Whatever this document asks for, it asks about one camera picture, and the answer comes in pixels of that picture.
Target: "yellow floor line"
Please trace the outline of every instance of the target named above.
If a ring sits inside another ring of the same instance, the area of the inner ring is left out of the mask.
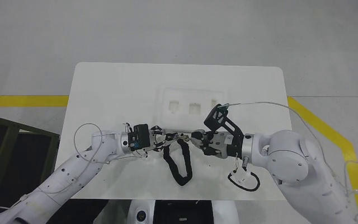
[[[69,96],[0,96],[0,107],[38,107],[38,106],[60,106],[66,107]],[[326,138],[338,146],[343,153],[345,161],[357,160],[353,144],[345,137],[331,128],[328,124],[322,121],[319,117],[314,115],[292,97],[288,97],[288,104],[291,108],[296,110],[302,118],[321,132]],[[351,180],[353,189],[358,189],[358,165],[349,164],[347,166],[348,175]]]
[[[343,137],[341,134],[331,128],[328,124],[326,124],[319,117],[314,115],[311,111],[306,109],[292,97],[287,97],[287,100],[290,108],[296,110],[307,123],[309,123],[313,128],[315,128],[317,131],[319,131],[327,139],[329,139],[341,149],[345,161],[357,160],[353,144],[350,141],[348,141],[345,137]],[[348,164],[347,172],[351,180],[352,188],[358,189],[358,164]],[[358,205],[358,195],[355,195],[355,199]]]
[[[68,96],[0,96],[0,106],[67,106]]]

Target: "black cable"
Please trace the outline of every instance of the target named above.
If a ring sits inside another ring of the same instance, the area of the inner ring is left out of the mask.
[[[169,146],[164,146],[164,154],[163,158],[168,163],[169,169],[175,179],[175,181],[180,185],[184,186],[187,184],[192,178],[192,168],[191,168],[191,161],[190,161],[190,152],[189,152],[189,145],[183,141],[183,139],[179,139],[177,143],[181,146],[181,150],[183,153],[184,161],[185,161],[185,168],[187,176],[181,176],[179,174],[178,166],[175,164],[174,160],[169,154]]]

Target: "black bracket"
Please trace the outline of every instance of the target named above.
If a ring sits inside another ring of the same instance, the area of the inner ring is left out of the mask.
[[[213,132],[223,127],[233,136],[243,138],[244,134],[242,133],[241,129],[228,118],[228,108],[218,108],[218,106],[221,106],[221,104],[216,105],[206,117],[204,121],[205,126],[207,126]],[[228,127],[227,123],[230,124],[234,130]]]

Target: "black panel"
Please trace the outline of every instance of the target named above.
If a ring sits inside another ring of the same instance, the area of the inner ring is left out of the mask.
[[[51,137],[19,133],[0,185],[1,206],[11,206],[41,182]]]
[[[0,125],[0,146],[2,144],[2,141],[4,140],[5,134],[6,134],[7,126]]]
[[[156,200],[153,224],[214,224],[210,200]]]
[[[107,203],[108,200],[101,199],[70,199],[47,224],[93,224]]]

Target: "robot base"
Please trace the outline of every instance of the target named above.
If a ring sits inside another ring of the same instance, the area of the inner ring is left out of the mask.
[[[232,200],[132,200],[127,224],[239,224]]]

